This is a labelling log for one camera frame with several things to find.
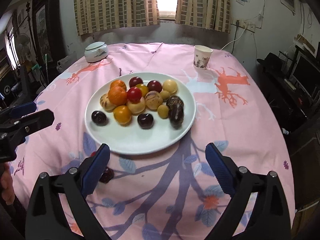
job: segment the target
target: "hand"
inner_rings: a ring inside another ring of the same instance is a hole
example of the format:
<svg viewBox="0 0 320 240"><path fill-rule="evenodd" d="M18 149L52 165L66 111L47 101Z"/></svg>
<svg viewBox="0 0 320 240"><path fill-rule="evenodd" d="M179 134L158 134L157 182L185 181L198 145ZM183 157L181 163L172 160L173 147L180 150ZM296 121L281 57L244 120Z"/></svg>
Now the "hand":
<svg viewBox="0 0 320 240"><path fill-rule="evenodd" d="M3 188L1 196L7 205L11 205L14 201L15 195L12 185L12 177L10 173L10 166L4 163L4 173L0 178L1 186Z"/></svg>

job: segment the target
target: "pink tablecloth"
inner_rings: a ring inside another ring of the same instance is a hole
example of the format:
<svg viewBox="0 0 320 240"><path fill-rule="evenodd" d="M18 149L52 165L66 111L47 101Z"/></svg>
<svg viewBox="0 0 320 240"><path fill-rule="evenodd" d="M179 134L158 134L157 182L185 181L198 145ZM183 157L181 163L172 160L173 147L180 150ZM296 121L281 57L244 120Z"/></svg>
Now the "pink tablecloth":
<svg viewBox="0 0 320 240"><path fill-rule="evenodd" d="M99 147L84 126L92 94L120 75L148 71L186 84L197 101L196 121L180 142L159 153L111 155L108 166L115 178L98 183L87 201L112 239L203 240L230 200L206 162L203 151L210 142L251 172L276 171L293 221L293 177L283 136L259 88L231 54L215 50L210 68L197 73L189 45L116 44L109 49L101 62L78 60L36 99L39 110L54 112L55 121L27 138L11 163L16 195L25 207L42 171L65 172ZM236 233L247 225L255 198ZM62 203L72 230L81 233L65 198Z"/></svg>

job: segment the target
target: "orange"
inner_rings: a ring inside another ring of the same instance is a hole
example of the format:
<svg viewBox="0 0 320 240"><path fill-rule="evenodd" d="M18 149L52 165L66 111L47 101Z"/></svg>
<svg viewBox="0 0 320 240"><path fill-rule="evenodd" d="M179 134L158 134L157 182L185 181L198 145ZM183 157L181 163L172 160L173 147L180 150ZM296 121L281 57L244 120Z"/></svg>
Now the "orange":
<svg viewBox="0 0 320 240"><path fill-rule="evenodd" d="M108 98L115 106L122 106L127 103L127 92L122 87L112 87L108 92Z"/></svg>
<svg viewBox="0 0 320 240"><path fill-rule="evenodd" d="M131 121L131 111L127 106L118 106L113 110L113 116L121 125L125 125Z"/></svg>
<svg viewBox="0 0 320 240"><path fill-rule="evenodd" d="M113 81L111 84L110 84L110 88L112 87L122 87L125 91L127 91L127 86L125 85L125 83L120 80L120 79L117 79L115 81Z"/></svg>

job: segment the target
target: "checkered curtain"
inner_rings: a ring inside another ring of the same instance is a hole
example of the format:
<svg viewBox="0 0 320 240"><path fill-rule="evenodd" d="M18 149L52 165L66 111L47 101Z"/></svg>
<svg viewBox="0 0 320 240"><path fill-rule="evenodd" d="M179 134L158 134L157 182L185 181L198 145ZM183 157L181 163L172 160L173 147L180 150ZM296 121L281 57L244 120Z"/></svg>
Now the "checkered curtain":
<svg viewBox="0 0 320 240"><path fill-rule="evenodd" d="M159 24L156 0L74 0L78 35Z"/></svg>
<svg viewBox="0 0 320 240"><path fill-rule="evenodd" d="M178 0L176 23L230 33L230 0Z"/></svg>

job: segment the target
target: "paper cup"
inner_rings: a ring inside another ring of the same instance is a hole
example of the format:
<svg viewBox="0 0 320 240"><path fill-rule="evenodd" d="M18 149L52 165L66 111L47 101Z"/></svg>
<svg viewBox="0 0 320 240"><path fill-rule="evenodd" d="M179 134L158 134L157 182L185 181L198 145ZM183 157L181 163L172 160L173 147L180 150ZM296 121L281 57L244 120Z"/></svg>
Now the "paper cup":
<svg viewBox="0 0 320 240"><path fill-rule="evenodd" d="M193 66L195 68L206 69L212 52L213 52L213 49L210 49L202 45L196 45Z"/></svg>

